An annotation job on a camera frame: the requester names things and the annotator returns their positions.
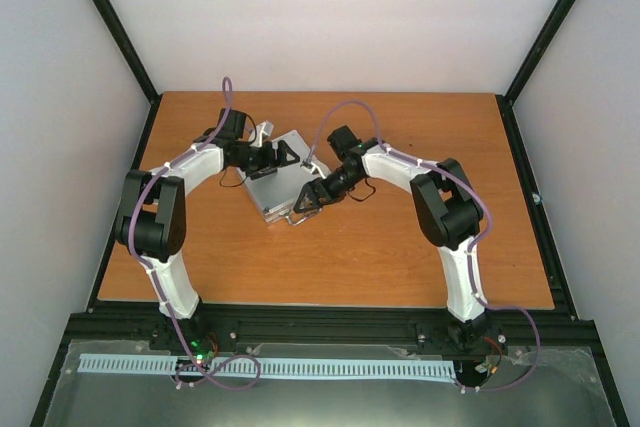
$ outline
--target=black metal rail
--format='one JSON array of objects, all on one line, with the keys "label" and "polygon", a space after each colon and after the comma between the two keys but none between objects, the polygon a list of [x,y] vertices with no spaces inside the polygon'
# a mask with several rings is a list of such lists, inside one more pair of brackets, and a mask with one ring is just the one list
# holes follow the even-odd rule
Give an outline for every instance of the black metal rail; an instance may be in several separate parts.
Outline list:
[{"label": "black metal rail", "polygon": [[[421,345],[419,325],[438,325],[445,309],[364,309],[323,307],[277,307],[205,305],[204,315],[214,325],[223,351],[243,352],[265,342],[294,344],[381,344],[410,352],[441,355],[445,359],[481,358],[482,354],[460,354],[446,346]],[[581,346],[591,349],[609,398],[617,425],[629,425],[606,357],[591,321],[572,321],[566,314],[533,311],[543,345]],[[527,320],[518,312],[496,312],[492,323],[500,326],[511,345],[532,345],[534,336]],[[98,302],[93,313],[74,314],[43,390],[32,427],[44,422],[64,355],[72,340],[147,340],[157,348],[181,352],[167,318],[155,302]]]},{"label": "black metal rail", "polygon": [[122,26],[122,22],[118,18],[118,14],[116,13],[113,5],[111,5],[110,0],[93,0],[96,9],[102,16],[102,20],[104,20],[105,25],[111,32],[113,36],[113,40],[115,40],[120,52],[124,56],[131,72],[135,76],[138,84],[140,84],[140,88],[144,92],[144,95],[147,97],[149,102],[156,102],[159,99],[158,92],[156,91],[149,75],[147,74],[144,65],[142,65],[142,61],[136,50],[127,35],[127,32],[124,30]]},{"label": "black metal rail", "polygon": [[516,167],[518,179],[520,179],[520,186],[522,187],[522,193],[527,204],[529,218],[533,226],[533,233],[538,243],[538,250],[540,251],[542,264],[547,274],[549,288],[551,289],[556,310],[566,312],[575,317],[577,313],[573,299],[571,298],[569,284],[562,270],[560,256],[558,255],[558,250],[556,249],[553,235],[551,234],[551,227],[549,227],[544,206],[539,200],[538,186],[533,176],[527,151],[522,142],[518,122],[513,113],[513,109],[509,108],[505,97],[496,95],[496,101],[498,102],[504,130],[507,134],[509,147],[511,148],[511,155],[513,156],[513,163]]},{"label": "black metal rail", "polygon": [[[140,141],[138,142],[136,153],[134,154],[133,161],[131,162],[132,169],[137,169],[138,167],[140,167],[140,163],[142,162],[144,151],[147,148],[147,143],[149,142],[149,137],[151,136],[151,130],[153,129],[153,124],[156,121],[156,116],[158,115],[158,109],[160,108],[161,103],[162,95],[151,102],[151,105],[149,106],[149,113],[147,114],[147,119],[145,120],[144,127],[142,128],[142,134],[140,135]],[[111,253],[113,252],[113,247],[116,243],[114,226],[115,218],[113,219],[113,225],[111,227],[111,230],[109,231],[107,245],[105,246],[104,252],[102,253],[102,258],[100,259],[100,265],[98,267],[98,272],[96,273],[96,278],[93,282],[93,286],[91,287],[91,293],[89,294],[89,300],[87,302],[87,309],[93,309],[93,306],[98,299],[100,286],[102,285],[102,281],[104,280],[104,275],[107,271],[107,265],[109,265],[109,259],[111,258]]]},{"label": "black metal rail", "polygon": [[576,0],[558,0],[505,94],[512,107]]}]

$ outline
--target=wooden table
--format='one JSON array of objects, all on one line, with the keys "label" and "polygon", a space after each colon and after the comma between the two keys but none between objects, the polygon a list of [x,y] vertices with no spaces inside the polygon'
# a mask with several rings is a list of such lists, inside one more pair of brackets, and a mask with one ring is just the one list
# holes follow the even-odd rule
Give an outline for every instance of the wooden table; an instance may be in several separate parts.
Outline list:
[{"label": "wooden table", "polygon": [[[495,228],[479,246],[485,293],[498,304],[553,307],[495,97],[490,94],[238,92],[234,107],[256,122],[270,120],[274,137],[298,130],[310,144],[337,102],[356,98],[378,114],[384,139],[433,160],[457,159],[492,210]],[[219,92],[164,95],[142,162],[161,165],[182,153],[223,106]],[[318,157],[338,161],[324,139],[348,124],[373,136],[364,109],[345,107],[330,119]],[[230,172],[225,183],[237,179]],[[444,307],[446,286],[436,249],[422,236],[411,196],[380,180],[369,200],[326,208],[296,227],[267,225],[243,187],[219,177],[187,198],[184,258],[205,302],[341,306]],[[355,194],[366,194],[360,186]],[[116,244],[99,298],[155,300],[142,267]]]}]

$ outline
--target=silver box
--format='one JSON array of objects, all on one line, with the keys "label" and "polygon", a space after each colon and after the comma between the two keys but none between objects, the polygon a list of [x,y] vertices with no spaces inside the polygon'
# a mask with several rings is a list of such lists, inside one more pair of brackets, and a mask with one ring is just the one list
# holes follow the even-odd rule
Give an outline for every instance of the silver box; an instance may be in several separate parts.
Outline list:
[{"label": "silver box", "polygon": [[[278,140],[286,141],[301,160],[309,155],[309,147],[296,130],[273,139],[273,143]],[[240,178],[244,180],[244,173],[240,169],[237,170]],[[247,179],[244,186],[264,220],[271,224],[291,212],[302,186],[316,177],[318,175],[310,174],[297,163],[257,180]]]}]

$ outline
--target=purple cable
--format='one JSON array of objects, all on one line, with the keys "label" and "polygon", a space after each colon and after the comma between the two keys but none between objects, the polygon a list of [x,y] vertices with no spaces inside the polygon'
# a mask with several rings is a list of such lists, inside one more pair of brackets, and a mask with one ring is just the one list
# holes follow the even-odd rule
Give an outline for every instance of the purple cable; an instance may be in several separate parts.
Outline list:
[{"label": "purple cable", "polygon": [[307,156],[306,162],[311,161],[313,154],[318,148],[318,142],[320,142],[320,134],[322,133],[322,130],[324,129],[325,124],[329,120],[329,117],[331,117],[333,113],[336,110],[338,110],[340,107],[344,107],[345,105],[350,105],[350,104],[355,104],[355,105],[359,105],[360,107],[364,107],[367,110],[367,112],[369,112],[369,116],[373,121],[373,126],[376,129],[376,139],[378,139],[378,144],[382,146],[382,137],[380,137],[380,122],[378,122],[378,118],[376,117],[376,113],[373,111],[373,109],[366,102],[363,102],[361,100],[355,100],[355,99],[345,100],[344,102],[340,102],[338,105],[333,107],[329,112],[327,112],[327,114],[324,116],[324,119],[322,119],[322,122],[320,122],[320,127],[318,127],[316,136],[313,139],[313,144],[311,144],[311,149],[309,150],[309,155]]},{"label": "purple cable", "polygon": [[[455,175],[452,175],[449,172],[441,169],[440,167],[438,167],[437,165],[433,164],[432,162],[427,162],[425,160],[418,159],[417,157],[413,157],[412,155],[405,154],[403,152],[400,152],[399,150],[395,150],[394,148],[392,148],[388,144],[384,144],[382,142],[382,137],[380,136],[380,124],[378,122],[378,118],[376,117],[376,114],[373,111],[373,109],[366,102],[363,102],[363,101],[360,101],[360,100],[347,100],[347,101],[344,101],[344,102],[340,102],[338,105],[333,107],[329,112],[327,112],[327,114],[322,119],[322,122],[320,123],[320,127],[318,128],[318,131],[316,132],[315,138],[313,139],[313,144],[311,145],[311,150],[309,151],[309,156],[307,157],[307,160],[311,160],[311,158],[313,157],[313,154],[314,154],[314,152],[315,152],[315,150],[316,150],[316,148],[318,146],[318,142],[320,140],[320,134],[322,133],[322,130],[324,129],[325,124],[327,123],[327,120],[329,120],[329,117],[336,110],[338,110],[340,107],[343,107],[343,106],[348,105],[348,104],[360,105],[360,106],[364,107],[367,110],[367,112],[369,112],[369,115],[371,116],[371,120],[373,121],[373,126],[374,126],[375,131],[376,131],[376,139],[378,140],[378,145],[380,146],[380,148],[382,150],[384,150],[388,154],[392,155],[393,157],[395,157],[395,158],[397,158],[399,160],[402,160],[403,162],[406,162],[406,163],[411,164],[411,165],[418,165],[418,162],[419,162],[422,167],[426,167],[428,169],[433,170],[434,172],[442,175],[443,177],[449,179],[450,181],[452,181],[453,183],[455,183],[456,185],[461,187],[463,190],[465,190],[473,198],[473,200],[475,200],[478,203],[478,205],[480,206],[480,209],[482,210],[482,212],[484,212],[484,214],[487,217],[487,228],[484,231],[482,231],[482,233],[480,233],[480,235],[478,235],[471,242],[469,242],[468,252],[473,252],[473,249],[478,245],[478,243],[481,240],[483,240],[485,237],[487,237],[487,235],[489,235],[489,233],[493,229],[493,217],[491,216],[491,212],[489,211],[489,208],[487,207],[487,204],[484,203],[482,198],[469,185],[467,185],[465,182],[463,182],[462,180],[457,178]],[[475,278],[475,275],[474,275],[474,272],[473,272],[473,260],[471,258],[471,255],[469,255],[469,254],[467,254],[467,269],[468,269],[468,272],[469,272],[469,279],[470,279],[470,282],[471,282],[471,291],[473,292],[474,295],[476,295],[476,294],[479,295],[478,286],[477,286],[477,283],[476,283],[476,278]],[[509,384],[503,385],[501,387],[490,388],[490,389],[481,389],[480,391],[482,391],[482,392],[500,392],[500,391],[503,391],[503,390],[508,390],[508,389],[513,388],[513,387],[516,387],[517,385],[522,384],[525,380],[527,380],[529,377],[531,377],[531,375],[537,369],[537,367],[538,367],[538,365],[540,363],[541,343],[540,343],[540,332],[538,332],[538,327],[536,326],[536,323],[533,320],[533,317],[531,317],[531,314],[529,314],[529,312],[527,312],[527,310],[523,309],[522,307],[519,307],[517,305],[509,305],[509,306],[504,306],[504,307],[494,306],[492,304],[489,304],[488,302],[485,302],[482,299],[482,296],[478,296],[477,299],[478,299],[478,302],[480,303],[480,305],[482,305],[484,308],[486,308],[488,310],[493,310],[493,311],[498,311],[498,310],[518,310],[518,311],[522,312],[522,314],[529,321],[529,324],[531,324],[531,329],[533,330],[533,335],[535,336],[535,339],[536,339],[536,349],[537,349],[536,350],[536,357],[535,357],[535,360],[534,360],[533,364],[531,365],[531,368],[522,377],[520,377],[519,379],[517,379],[517,380],[515,380],[513,382],[510,382]],[[466,386],[462,385],[458,381],[456,381],[456,385],[458,385],[460,388],[463,388],[463,389],[464,388],[470,388],[470,387],[466,387]]]},{"label": "purple cable", "polygon": [[[231,106],[233,104],[233,84],[231,83],[231,79],[229,79],[229,77],[225,77],[224,79],[222,79],[222,92],[223,92],[223,95],[224,95],[226,108],[225,108],[224,113],[222,114],[222,118],[220,119],[220,122],[216,126],[215,130],[213,132],[211,132],[211,134],[205,139],[204,142],[202,142],[201,144],[199,144],[196,147],[195,151],[193,149],[189,149],[188,151],[180,154],[178,157],[173,159],[169,163],[169,167],[170,168],[177,167],[182,162],[184,162],[185,160],[189,159],[192,155],[194,155],[196,153],[196,151],[197,152],[201,152],[202,149],[204,149],[207,145],[209,145],[213,141],[213,139],[216,137],[216,135],[218,135],[218,132],[220,132],[220,130],[222,129],[222,126],[224,125],[224,123],[227,120],[227,117],[229,115],[229,111],[231,110]],[[147,196],[149,195],[149,192],[151,192],[151,189],[156,184],[156,182],[158,182],[160,177],[162,177],[164,174],[166,174],[169,171],[169,167],[167,167],[167,166],[162,167],[158,172],[156,172],[151,177],[151,179],[149,180],[149,183],[147,183],[147,185],[144,187],[144,189],[142,190],[142,193],[140,194],[140,197],[138,198],[138,202],[136,203],[136,206],[133,209],[133,213],[131,214],[131,222],[129,224],[129,232],[128,232],[128,235],[127,235],[127,244],[128,244],[128,247],[129,247],[129,252],[133,256],[133,258],[135,258],[138,262],[140,262],[142,265],[145,266],[145,269],[147,271],[148,270],[152,270],[152,272],[151,272],[151,281],[153,282],[153,285],[154,285],[154,287],[156,289],[156,292],[158,292],[158,297],[160,298],[160,301],[163,302],[165,304],[166,308],[167,308],[167,312],[169,313],[169,317],[171,318],[171,323],[173,324],[173,328],[176,331],[176,335],[178,336],[178,340],[180,340],[180,344],[184,348],[184,351],[187,354],[187,357],[189,357],[189,360],[191,361],[191,363],[193,365],[195,365],[195,367],[198,369],[198,371],[202,374],[203,378],[201,380],[207,380],[207,381],[217,385],[218,387],[221,387],[221,388],[226,389],[226,390],[238,391],[238,390],[249,389],[249,388],[253,387],[258,382],[258,380],[260,380],[260,374],[261,374],[261,371],[262,371],[260,362],[258,362],[257,359],[251,357],[251,360],[257,366],[257,374],[256,374],[255,379],[253,379],[251,382],[249,382],[248,384],[243,385],[241,387],[231,387],[229,385],[223,384],[222,382],[218,381],[215,377],[213,377],[224,365],[226,365],[225,363],[221,363],[220,365],[218,365],[218,367],[216,367],[211,372],[207,372],[204,368],[202,368],[197,363],[195,356],[193,355],[193,353],[191,352],[191,349],[189,348],[187,340],[184,338],[184,334],[182,333],[182,330],[180,329],[180,325],[178,324],[178,319],[176,318],[176,314],[175,314],[175,312],[173,310],[173,307],[167,301],[167,296],[166,296],[164,290],[162,289],[162,284],[160,284],[160,279],[158,279],[158,275],[156,274],[155,271],[153,271],[153,265],[151,265],[151,262],[149,262],[148,260],[143,259],[138,254],[138,252],[136,251],[135,241],[134,241],[134,233],[136,231],[136,224],[138,223],[138,217],[140,216],[140,211],[142,210],[142,205],[144,204],[144,200],[147,198]],[[230,359],[228,359],[228,361],[225,361],[225,362],[228,363],[228,362],[231,362],[231,361],[233,361],[233,360],[235,360],[237,358],[245,358],[245,357],[247,357],[247,356],[244,356],[244,355],[242,355],[242,356],[234,356],[234,357],[231,357]]]},{"label": "purple cable", "polygon": [[[463,182],[458,177],[450,174],[446,170],[441,169],[440,167],[438,167],[437,165],[435,165],[435,164],[433,164],[431,162],[427,162],[425,160],[419,160],[416,157],[413,157],[411,155],[407,155],[407,154],[404,154],[402,152],[399,152],[399,151],[393,149],[391,146],[388,146],[388,145],[384,146],[382,148],[384,150],[386,150],[393,157],[395,157],[397,159],[400,159],[400,160],[402,160],[404,162],[407,162],[407,163],[410,163],[410,164],[416,164],[416,165],[417,165],[418,162],[420,162],[420,165],[422,167],[426,167],[428,169],[431,169],[434,172],[436,172],[436,173],[442,175],[443,177],[449,179],[450,181],[454,182],[456,185],[460,186],[462,189],[464,189],[473,198],[473,200],[475,200],[478,203],[478,205],[480,206],[480,209],[482,210],[482,212],[484,212],[484,214],[487,216],[487,228],[480,235],[478,235],[471,242],[469,242],[468,252],[472,252],[474,247],[481,240],[483,240],[487,235],[489,235],[489,232],[491,232],[491,230],[493,229],[493,217],[491,216],[491,213],[489,212],[489,208],[484,203],[482,198],[471,187],[469,187],[465,182]],[[468,270],[468,273],[469,273],[469,279],[471,281],[471,291],[473,292],[474,295],[479,294],[478,285],[476,283],[476,278],[475,278],[475,275],[474,275],[474,272],[473,272],[473,260],[471,258],[471,255],[468,255],[468,254],[467,254],[467,270]],[[522,312],[522,314],[529,321],[529,324],[531,324],[531,329],[533,330],[533,335],[535,336],[535,339],[536,339],[536,349],[537,349],[536,350],[535,360],[533,361],[533,364],[531,365],[531,368],[522,377],[520,377],[517,380],[514,380],[513,382],[510,382],[510,383],[508,383],[506,385],[503,385],[503,386],[500,386],[500,387],[492,387],[492,388],[480,389],[479,392],[501,392],[503,390],[508,390],[508,389],[513,388],[513,387],[516,387],[516,386],[522,384],[529,377],[531,377],[533,372],[538,368],[538,364],[540,363],[541,344],[540,344],[540,332],[538,332],[538,327],[537,327],[535,321],[533,320],[533,317],[531,317],[531,314],[529,312],[527,312],[526,309],[523,309],[522,307],[519,307],[517,305],[509,305],[509,306],[505,306],[505,307],[491,305],[488,302],[485,302],[482,299],[481,296],[477,297],[477,300],[478,300],[478,303],[480,305],[482,305],[484,308],[489,309],[489,310],[493,310],[493,311],[498,311],[498,310],[518,310],[518,311]],[[471,387],[466,387],[466,386],[462,385],[458,381],[456,381],[456,385],[458,387],[460,387],[460,388],[469,388],[469,389],[471,389]]]},{"label": "purple cable", "polygon": [[[258,359],[256,359],[255,357],[251,356],[251,355],[246,355],[246,354],[238,354],[238,355],[234,355],[233,357],[229,357],[228,359],[223,360],[222,362],[220,362],[220,365],[218,365],[214,372],[219,372],[221,371],[227,364],[230,364],[231,362],[238,360],[238,359],[249,359],[250,361],[252,361],[254,364],[256,364],[258,371],[260,371],[260,363],[258,362]],[[176,383],[176,385],[181,385],[183,383],[187,383],[187,382],[182,382],[180,380],[180,374],[182,372],[184,372],[186,369],[188,369],[189,367],[194,367],[197,366],[198,364],[184,364],[183,366],[181,366],[178,370],[176,370],[176,375],[174,376],[174,381]],[[210,366],[211,362],[207,362],[206,364],[199,364],[201,365],[203,368],[206,366]],[[197,387],[198,385],[204,383],[204,382],[208,382],[208,380],[206,378],[202,378],[199,379],[195,382],[189,382],[189,384],[192,384],[193,387]],[[247,388],[246,385],[243,385],[242,387],[230,387],[230,390],[246,390]]]}]

